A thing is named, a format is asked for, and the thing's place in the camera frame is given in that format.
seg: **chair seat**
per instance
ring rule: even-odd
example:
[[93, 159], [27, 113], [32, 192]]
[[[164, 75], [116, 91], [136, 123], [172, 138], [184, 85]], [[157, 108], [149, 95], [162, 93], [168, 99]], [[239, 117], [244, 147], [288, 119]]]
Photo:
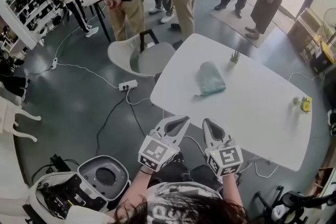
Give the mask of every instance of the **chair seat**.
[[144, 50], [138, 57], [139, 72], [155, 76], [163, 71], [175, 49], [169, 43], [155, 44], [153, 47]]

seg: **black pants with white stripe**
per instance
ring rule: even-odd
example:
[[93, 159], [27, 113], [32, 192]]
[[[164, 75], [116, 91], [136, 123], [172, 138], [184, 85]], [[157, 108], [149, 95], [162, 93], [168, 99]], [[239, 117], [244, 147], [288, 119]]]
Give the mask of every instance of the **black pants with white stripe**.
[[67, 3], [66, 5], [68, 9], [75, 15], [79, 26], [83, 29], [85, 33], [88, 33], [90, 29], [88, 27], [87, 19], [80, 0], [74, 0], [70, 3]]

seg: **beige rug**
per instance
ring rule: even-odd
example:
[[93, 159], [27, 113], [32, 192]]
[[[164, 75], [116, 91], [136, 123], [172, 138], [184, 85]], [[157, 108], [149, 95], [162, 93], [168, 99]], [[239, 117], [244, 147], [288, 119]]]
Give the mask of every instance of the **beige rug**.
[[[226, 23], [229, 27], [231, 27], [233, 30], [237, 31], [240, 33], [243, 37], [245, 37], [245, 33], [247, 31], [245, 30], [245, 26], [249, 27], [254, 27], [255, 23], [251, 19], [251, 12], [253, 10], [253, 6], [249, 3], [246, 4], [246, 7], [242, 10], [242, 19], [239, 19], [235, 13], [235, 4], [236, 1], [231, 1], [227, 8], [217, 12], [217, 11], [212, 11], [211, 14], [215, 16], [217, 19], [221, 20], [222, 22]], [[258, 40], [252, 40], [248, 39], [254, 46], [259, 48], [261, 44], [264, 43], [268, 35], [273, 31], [275, 28], [275, 23], [271, 22], [270, 25], [268, 26], [266, 32], [264, 35], [260, 35], [260, 38]]]

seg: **gray floor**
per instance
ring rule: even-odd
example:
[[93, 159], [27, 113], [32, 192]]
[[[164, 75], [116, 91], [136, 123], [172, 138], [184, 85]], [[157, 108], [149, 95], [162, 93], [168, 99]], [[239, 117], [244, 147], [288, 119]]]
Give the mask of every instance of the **gray floor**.
[[[286, 79], [294, 72], [311, 78], [315, 76], [311, 69], [301, 61], [280, 29], [276, 28], [261, 48], [257, 49], [241, 35], [209, 14], [218, 2], [219, 0], [197, 0], [195, 11], [197, 33], [240, 51]], [[151, 5], [152, 0], [145, 1], [146, 9]], [[91, 16], [89, 9], [86, 9], [86, 14], [88, 17]], [[180, 40], [181, 35], [169, 31], [169, 25], [158, 23], [162, 15], [147, 15], [148, 27], [154, 30], [161, 41], [173, 43]], [[99, 26], [97, 19], [94, 19], [92, 24]], [[71, 18], [70, 22], [60, 25], [50, 33], [46, 37], [45, 47], [37, 46], [27, 56], [22, 70], [26, 74], [39, 73], [50, 67], [58, 45], [76, 26], [77, 23]], [[85, 38], [81, 31], [77, 31], [68, 42], [65, 42], [64, 54], [59, 62], [87, 67], [116, 86], [120, 82], [134, 79], [133, 76], [123, 72], [109, 61], [108, 45], [102, 30], [89, 39]], [[80, 163], [94, 157], [97, 146], [96, 133], [112, 107], [123, 98], [123, 93], [111, 88], [96, 76], [75, 67], [58, 66], [55, 71], [30, 76], [30, 78], [32, 82], [24, 109], [31, 114], [41, 115], [43, 120], [39, 123], [25, 118], [19, 119], [19, 129], [39, 139], [38, 143], [23, 138], [19, 140], [19, 149], [28, 178], [39, 167], [48, 164], [49, 158], [55, 153], [62, 158], [73, 158]], [[139, 78], [137, 80], [139, 87], [131, 92], [131, 101], [134, 102], [148, 98], [153, 87], [149, 80]], [[321, 81], [312, 82], [304, 77], [294, 76], [291, 82], [313, 97], [313, 122], [306, 157], [301, 170], [297, 173], [282, 167], [269, 179], [258, 177], [254, 167], [250, 167], [243, 173], [239, 190], [243, 203], [251, 215], [257, 211], [256, 204], [253, 202], [253, 195], [257, 191], [261, 191], [266, 200], [271, 200], [278, 185], [285, 186], [286, 190], [293, 189], [302, 192], [307, 190], [329, 146], [326, 121], [328, 106], [323, 99]], [[145, 133], [149, 133], [162, 116], [162, 111], [152, 106], [149, 101], [135, 106], [134, 109]], [[188, 135], [197, 139], [203, 148], [205, 147], [200, 130], [191, 127]], [[99, 154], [117, 158], [125, 165], [133, 178], [139, 168], [137, 152], [142, 141], [143, 135], [130, 106], [124, 102], [114, 111], [100, 135]], [[184, 140], [181, 149], [189, 168], [204, 163], [192, 141]], [[252, 157], [251, 154], [244, 152], [245, 159]], [[258, 164], [259, 172], [263, 175], [269, 175], [274, 168], [274, 164]]]

